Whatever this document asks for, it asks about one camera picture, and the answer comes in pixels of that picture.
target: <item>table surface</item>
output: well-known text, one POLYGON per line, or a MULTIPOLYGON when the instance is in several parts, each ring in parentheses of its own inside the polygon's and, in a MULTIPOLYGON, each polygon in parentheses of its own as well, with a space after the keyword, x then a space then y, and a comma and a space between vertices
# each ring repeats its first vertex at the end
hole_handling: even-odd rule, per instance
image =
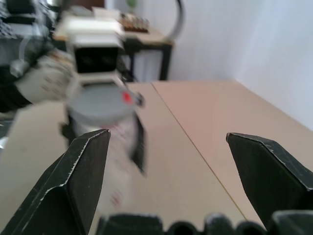
MULTIPOLYGON (((133 199, 123 211, 157 214, 166 229, 177 220, 189 220, 202 229, 211 212, 226 214, 234 224, 244 220, 154 87, 130 87, 146 99, 146 107, 138 114, 147 131, 147 176, 133 168, 133 199)), ((59 128, 65 120, 61 103, 18 112, 0 158, 0 230, 44 170, 66 150, 59 128)), ((94 234, 99 217, 97 210, 90 234, 94 234)))
POLYGON ((313 132, 241 84, 158 82, 154 87, 245 218, 261 223, 225 141, 228 132, 275 140, 313 171, 313 132))
MULTIPOLYGON (((67 36, 64 30, 64 21, 66 21, 69 17, 74 16, 66 16, 64 20, 62 20, 54 33, 54 39, 58 41, 66 41, 67 36)), ((150 27, 149 33, 139 33, 139 32, 126 32, 127 38, 137 37, 144 44, 168 44, 169 42, 163 41, 164 35, 159 32, 157 29, 150 27)))

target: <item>white wall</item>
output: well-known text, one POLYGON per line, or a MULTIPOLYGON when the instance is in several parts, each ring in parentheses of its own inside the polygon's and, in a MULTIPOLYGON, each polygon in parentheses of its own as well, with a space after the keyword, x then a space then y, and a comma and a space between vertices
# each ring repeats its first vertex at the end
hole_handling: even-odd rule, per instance
POLYGON ((313 130, 313 2, 263 2, 236 78, 313 130))
MULTIPOLYGON (((313 1, 183 2, 170 80, 236 79, 313 130, 313 1)), ((167 34, 176 10, 175 0, 143 0, 141 14, 167 34)), ((157 52, 138 56, 139 80, 157 80, 160 60, 157 52)))

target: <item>equipment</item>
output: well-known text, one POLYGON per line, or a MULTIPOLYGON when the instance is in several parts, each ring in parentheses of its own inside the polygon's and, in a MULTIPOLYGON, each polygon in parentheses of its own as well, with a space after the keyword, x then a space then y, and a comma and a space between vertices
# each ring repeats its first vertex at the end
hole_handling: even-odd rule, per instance
MULTIPOLYGON (((88 234, 102 187, 109 138, 108 131, 99 130, 74 140, 44 172, 2 234, 88 234)), ((121 214, 101 219, 96 234, 313 234, 313 212, 308 211, 312 209, 313 173, 274 141, 236 133, 227 134, 226 140, 247 196, 267 231, 253 222, 234 229, 225 216, 212 214, 205 219, 203 232, 184 221, 163 232, 156 216, 121 214)))
MULTIPOLYGON (((45 100, 72 99, 79 92, 79 87, 86 84, 106 82, 122 87, 116 63, 118 51, 123 48, 123 31, 117 22, 96 19, 72 19, 68 22, 70 42, 67 48, 71 55, 75 55, 76 72, 80 74, 79 78, 74 76, 74 81, 68 66, 47 58, 54 49, 52 32, 68 2, 62 1, 54 23, 49 22, 47 17, 42 22, 38 20, 43 24, 40 28, 45 28, 41 30, 41 35, 0 38, 0 113, 45 100)), ((164 40, 173 40, 182 29, 184 9, 181 0, 176 2, 179 18, 173 32, 164 40)))

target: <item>white object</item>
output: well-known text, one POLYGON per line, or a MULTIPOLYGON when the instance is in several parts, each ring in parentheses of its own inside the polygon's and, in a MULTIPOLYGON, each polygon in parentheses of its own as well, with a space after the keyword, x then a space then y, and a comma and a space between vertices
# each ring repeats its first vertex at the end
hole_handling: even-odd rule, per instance
POLYGON ((6 143, 7 143, 8 140, 9 140, 8 137, 2 137, 2 138, 0 139, 0 149, 4 149, 4 148, 5 148, 5 145, 6 145, 6 143))
POLYGON ((23 59, 12 61, 10 65, 10 73, 15 77, 20 77, 28 69, 29 64, 23 59))
POLYGON ((132 115, 136 108, 135 94, 115 85, 90 85, 68 103, 71 117, 91 126, 113 125, 132 115))
POLYGON ((116 138, 110 140, 98 210, 102 215, 122 212, 132 201, 132 163, 116 138))
POLYGON ((45 56, 15 85, 29 102, 36 104, 64 99, 70 79, 71 71, 67 65, 45 56))
POLYGON ((126 13, 125 18, 129 21, 135 21, 137 19, 137 16, 131 13, 126 13))
POLYGON ((68 12, 74 16, 82 16, 82 17, 92 17, 93 16, 92 11, 86 9, 83 6, 77 6, 77 5, 72 6, 68 12))
POLYGON ((138 137, 138 130, 136 125, 135 115, 131 115, 119 121, 107 126, 92 126, 82 122, 73 120, 74 132, 76 136, 81 136, 84 133, 100 130, 109 129, 111 132, 110 143, 115 139, 123 143, 122 148, 130 155, 135 148, 136 140, 138 137))
POLYGON ((107 10, 102 7, 93 7, 92 11, 97 20, 111 18, 118 21, 121 17, 121 12, 119 10, 107 10))
MULTIPOLYGON (((96 20, 86 17, 67 17, 64 22, 64 32, 67 32, 67 48, 73 57, 75 57, 76 48, 122 48, 122 40, 125 37, 122 25, 114 19, 96 20)), ((112 82, 118 86, 124 86, 117 70, 80 74, 74 72, 74 76, 75 79, 68 89, 68 97, 79 93, 85 84, 112 82)))

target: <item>cable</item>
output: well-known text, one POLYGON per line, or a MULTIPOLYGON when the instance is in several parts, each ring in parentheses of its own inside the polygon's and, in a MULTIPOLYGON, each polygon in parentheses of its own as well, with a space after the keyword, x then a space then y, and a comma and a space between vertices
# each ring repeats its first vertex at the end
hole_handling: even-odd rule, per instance
POLYGON ((31 36, 28 35, 28 36, 25 36, 23 38, 23 40, 21 41, 20 48, 19 48, 19 59, 20 60, 25 60, 25 50, 26 50, 26 46, 29 43, 30 39, 31 39, 31 36))
POLYGON ((164 41, 173 41, 179 34, 181 33, 184 20, 185 20, 185 11, 184 6, 181 0, 176 0, 177 7, 178 7, 178 19, 176 21, 176 25, 173 29, 173 31, 170 33, 169 36, 165 37, 164 41))
POLYGON ((43 6, 41 6, 42 0, 33 0, 33 5, 35 6, 35 14, 36 14, 36 21, 35 23, 38 25, 38 30, 40 32, 40 36, 43 37, 42 43, 40 45, 40 51, 43 50, 45 43, 48 40, 49 36, 49 29, 46 32, 46 15, 43 10, 43 6))

